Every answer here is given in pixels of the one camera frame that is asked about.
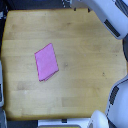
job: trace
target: pink paper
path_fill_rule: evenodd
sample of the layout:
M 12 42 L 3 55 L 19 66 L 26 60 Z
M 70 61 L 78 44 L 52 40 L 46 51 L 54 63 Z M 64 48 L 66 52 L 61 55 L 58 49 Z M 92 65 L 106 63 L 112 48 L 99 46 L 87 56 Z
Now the pink paper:
M 48 80 L 58 69 L 53 45 L 50 43 L 35 53 L 39 81 Z

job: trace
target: white object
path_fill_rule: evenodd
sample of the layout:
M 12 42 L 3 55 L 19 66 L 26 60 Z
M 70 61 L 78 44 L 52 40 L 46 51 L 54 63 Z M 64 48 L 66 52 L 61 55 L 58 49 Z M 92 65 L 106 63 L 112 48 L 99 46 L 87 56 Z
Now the white object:
M 67 119 L 67 123 L 62 123 L 62 120 L 38 120 L 38 126 L 43 125 L 79 125 L 81 128 L 87 128 L 90 118 Z
M 96 110 L 92 114 L 87 128 L 109 128 L 106 115 Z
M 128 128 L 128 75 L 112 86 L 105 113 L 117 128 Z
M 115 0 L 77 0 L 77 3 L 74 1 L 76 0 L 70 1 L 71 7 L 77 8 L 77 5 L 79 7 L 79 2 L 94 10 L 100 21 L 115 38 L 123 39 L 128 34 L 128 17 L 116 6 Z
M 4 96 L 3 96 L 3 76 L 2 76 L 2 64 L 0 61 L 0 86 L 1 86 L 1 95 L 2 95 L 2 101 L 0 102 L 0 107 L 4 105 Z

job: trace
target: wood grain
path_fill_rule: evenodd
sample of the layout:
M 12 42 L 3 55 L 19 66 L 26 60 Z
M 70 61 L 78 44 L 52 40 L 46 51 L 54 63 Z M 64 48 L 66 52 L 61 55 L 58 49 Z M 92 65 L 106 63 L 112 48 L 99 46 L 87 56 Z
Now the wood grain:
M 48 43 L 54 46 L 59 72 L 39 82 L 34 53 Z M 10 11 L 1 60 L 9 120 L 104 112 L 112 85 L 127 73 L 121 41 L 86 9 Z

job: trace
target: gray floor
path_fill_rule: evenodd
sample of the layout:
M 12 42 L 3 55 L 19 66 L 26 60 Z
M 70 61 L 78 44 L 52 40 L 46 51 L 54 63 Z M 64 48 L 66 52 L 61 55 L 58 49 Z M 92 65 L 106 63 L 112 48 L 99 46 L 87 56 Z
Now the gray floor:
M 8 128 L 37 128 L 38 121 L 8 121 Z

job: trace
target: wooden table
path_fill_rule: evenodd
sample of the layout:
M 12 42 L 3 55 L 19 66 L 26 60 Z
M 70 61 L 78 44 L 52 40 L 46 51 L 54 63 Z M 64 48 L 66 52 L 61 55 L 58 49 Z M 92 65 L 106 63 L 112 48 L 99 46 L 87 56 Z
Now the wooden table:
M 48 43 L 53 43 L 59 72 L 39 82 L 34 53 Z M 121 41 L 86 9 L 10 11 L 1 60 L 9 120 L 104 112 L 112 85 L 127 72 Z

